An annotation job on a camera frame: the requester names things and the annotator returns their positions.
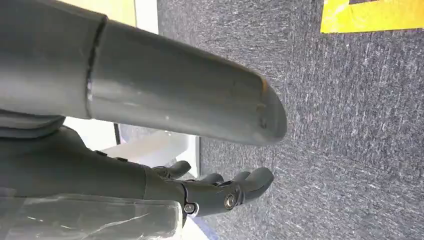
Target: clear plastic cover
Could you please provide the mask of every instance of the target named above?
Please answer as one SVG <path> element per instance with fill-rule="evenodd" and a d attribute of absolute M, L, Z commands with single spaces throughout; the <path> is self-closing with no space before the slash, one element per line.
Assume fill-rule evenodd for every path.
<path fill-rule="evenodd" d="M 20 198 L 4 189 L 0 194 L 0 240 L 181 239 L 176 201 L 74 194 Z"/>

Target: plastic sheet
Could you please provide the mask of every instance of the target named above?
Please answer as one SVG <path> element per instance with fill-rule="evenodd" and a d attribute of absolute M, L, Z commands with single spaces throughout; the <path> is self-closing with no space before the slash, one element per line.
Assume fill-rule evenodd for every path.
<path fill-rule="evenodd" d="M 175 201 L 0 197 L 0 240 L 177 240 L 181 231 Z"/>
<path fill-rule="evenodd" d="M 324 0 L 322 33 L 424 28 L 424 0 Z"/>

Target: yellow tape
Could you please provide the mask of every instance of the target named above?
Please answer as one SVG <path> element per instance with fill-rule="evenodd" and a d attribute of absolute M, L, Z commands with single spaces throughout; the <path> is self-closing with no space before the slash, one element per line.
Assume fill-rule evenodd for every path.
<path fill-rule="evenodd" d="M 74 6 L 106 14 L 110 19 L 136 26 L 134 0 L 61 0 Z"/>
<path fill-rule="evenodd" d="M 424 28 L 424 0 L 324 0 L 322 33 Z"/>

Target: black mechanical finger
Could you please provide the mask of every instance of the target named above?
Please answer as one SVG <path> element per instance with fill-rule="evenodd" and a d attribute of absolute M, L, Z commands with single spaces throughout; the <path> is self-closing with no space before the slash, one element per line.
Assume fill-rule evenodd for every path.
<path fill-rule="evenodd" d="M 232 180 L 234 182 L 242 182 L 244 181 L 247 177 L 249 177 L 251 173 L 248 171 L 242 171 L 239 174 L 237 174 Z"/>
<path fill-rule="evenodd" d="M 162 178 L 178 179 L 192 169 L 192 166 L 187 161 L 177 161 L 171 167 L 157 166 L 153 169 Z"/>
<path fill-rule="evenodd" d="M 274 180 L 273 173 L 266 167 L 254 170 L 242 183 L 244 202 L 248 203 L 259 198 Z"/>
<path fill-rule="evenodd" d="M 199 182 L 205 183 L 205 184 L 215 184 L 219 182 L 224 182 L 224 178 L 218 173 L 212 173 L 207 175 L 205 178 L 203 178 Z"/>

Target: robotic arm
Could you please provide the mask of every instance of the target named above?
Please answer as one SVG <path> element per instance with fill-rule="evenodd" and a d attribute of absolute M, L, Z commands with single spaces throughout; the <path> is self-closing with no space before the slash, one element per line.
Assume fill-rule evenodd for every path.
<path fill-rule="evenodd" d="M 0 188 L 179 202 L 183 216 L 260 197 L 267 168 L 224 181 L 176 180 L 187 162 L 150 168 L 87 149 L 64 116 L 252 145 L 278 142 L 285 110 L 233 62 L 55 0 L 0 1 Z"/>

